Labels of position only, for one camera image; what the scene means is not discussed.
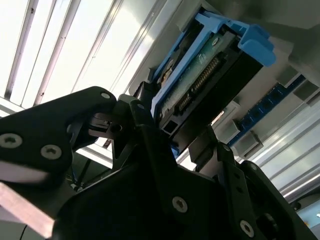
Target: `metal bar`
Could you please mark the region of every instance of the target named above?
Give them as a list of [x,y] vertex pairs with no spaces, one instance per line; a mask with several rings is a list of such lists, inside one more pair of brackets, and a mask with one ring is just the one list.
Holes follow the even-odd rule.
[[8,83],[6,85],[6,90],[4,93],[4,96],[7,99],[10,98],[12,89],[14,87],[15,77],[16,77],[20,62],[21,62],[22,54],[24,53],[24,49],[25,49],[26,42],[27,42],[27,39],[29,36],[31,24],[34,20],[35,11],[37,10],[38,1],[39,0],[29,0],[29,2],[28,2],[28,6],[26,9],[26,13],[25,13],[21,33],[20,33],[19,42],[18,42],[18,45],[16,48],[16,52],[15,52],[15,56],[13,59]]
[[89,168],[90,164],[91,164],[91,159],[88,158],[88,159],[86,160],[86,162],[85,162],[85,165],[84,165],[81,173],[80,173],[80,176],[78,177],[78,179],[77,179],[77,181],[76,181],[76,183],[75,183],[75,185],[76,185],[75,188],[74,188],[75,191],[78,191],[78,189],[79,189],[79,187],[80,187],[80,185],[81,185],[81,182],[82,182],[82,181],[84,180],[84,178],[85,178],[85,175],[86,175],[86,173],[87,173],[87,171],[88,171],[88,168]]
[[52,72],[53,72],[53,70],[55,68],[55,65],[56,65],[56,62],[57,62],[58,57],[60,55],[61,49],[62,49],[62,47],[63,47],[63,45],[65,43],[67,34],[68,34],[69,29],[71,27],[71,24],[72,24],[72,22],[74,20],[74,17],[76,15],[76,12],[77,12],[77,9],[79,7],[80,2],[81,2],[81,0],[72,0],[71,3],[70,3],[68,12],[67,12],[67,14],[65,16],[65,20],[63,22],[60,34],[58,36],[57,42],[55,44],[55,47],[54,47],[54,50],[53,50],[53,53],[52,53],[52,56],[50,58],[50,62],[48,64],[48,66],[47,66],[47,69],[46,69],[45,74],[43,76],[42,83],[41,83],[41,86],[39,88],[37,97],[36,97],[36,99],[34,101],[35,104],[40,104],[40,102],[42,100],[42,97],[43,97],[44,92],[45,92],[45,90],[47,88],[47,85],[49,83],[51,74],[52,74]]
[[84,75],[86,74],[92,60],[96,57],[102,43],[104,42],[107,33],[109,32],[109,29],[111,27],[111,25],[113,24],[119,10],[121,9],[122,3],[124,0],[114,0],[110,6],[109,12],[107,13],[107,15],[105,16],[105,19],[102,23],[102,26],[98,32],[98,35],[93,43],[93,46],[90,50],[90,53],[88,55],[88,57],[85,60],[85,63],[73,85],[72,88],[72,93],[75,91],[75,87],[77,85],[77,83],[84,77]]

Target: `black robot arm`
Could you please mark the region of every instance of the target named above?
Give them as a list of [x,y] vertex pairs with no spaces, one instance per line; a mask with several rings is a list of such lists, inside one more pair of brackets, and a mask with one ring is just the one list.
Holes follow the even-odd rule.
[[[112,139],[112,174],[74,194],[73,153]],[[0,205],[52,240],[315,240],[264,173],[205,127],[179,166],[138,99],[91,87],[0,119]]]

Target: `cable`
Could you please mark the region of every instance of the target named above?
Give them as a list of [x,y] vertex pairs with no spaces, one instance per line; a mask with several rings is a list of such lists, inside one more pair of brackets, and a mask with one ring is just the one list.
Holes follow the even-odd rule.
[[22,230],[22,233],[21,233],[21,236],[20,236],[20,238],[19,238],[19,240],[22,240],[22,237],[24,236],[24,234],[25,234],[25,230],[26,230],[26,228],[28,227],[28,225],[25,225],[24,226],[24,228],[23,228],[23,230]]

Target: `black plastic part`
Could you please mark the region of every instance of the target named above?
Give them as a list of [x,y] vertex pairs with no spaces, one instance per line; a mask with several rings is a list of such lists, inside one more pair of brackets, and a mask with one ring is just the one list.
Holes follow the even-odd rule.
[[147,109],[151,110],[152,99],[157,94],[157,91],[157,86],[154,83],[143,81],[133,96],[139,99]]
[[[151,113],[133,97],[122,100],[130,108],[134,132],[127,144],[117,149],[113,164],[118,170],[113,169],[107,178],[67,202],[58,215],[52,239],[222,237],[215,227],[225,221],[212,217],[223,216],[223,210],[214,207],[223,201],[215,196],[219,186],[179,167]],[[187,202],[187,212],[174,208],[175,196]]]
[[182,153],[213,119],[234,99],[246,84],[262,68],[262,65],[244,52],[234,53],[237,56],[222,66],[212,79],[205,85],[203,91],[187,107],[182,115],[170,110],[168,117],[160,122],[163,129],[169,121],[178,124],[170,140]]
[[[22,138],[16,148],[0,147],[0,180],[44,188],[61,183],[73,152],[97,139],[88,134],[87,122],[96,113],[111,112],[116,102],[110,92],[91,87],[0,119],[0,135]],[[58,146],[61,157],[44,158],[41,149],[46,145]]]

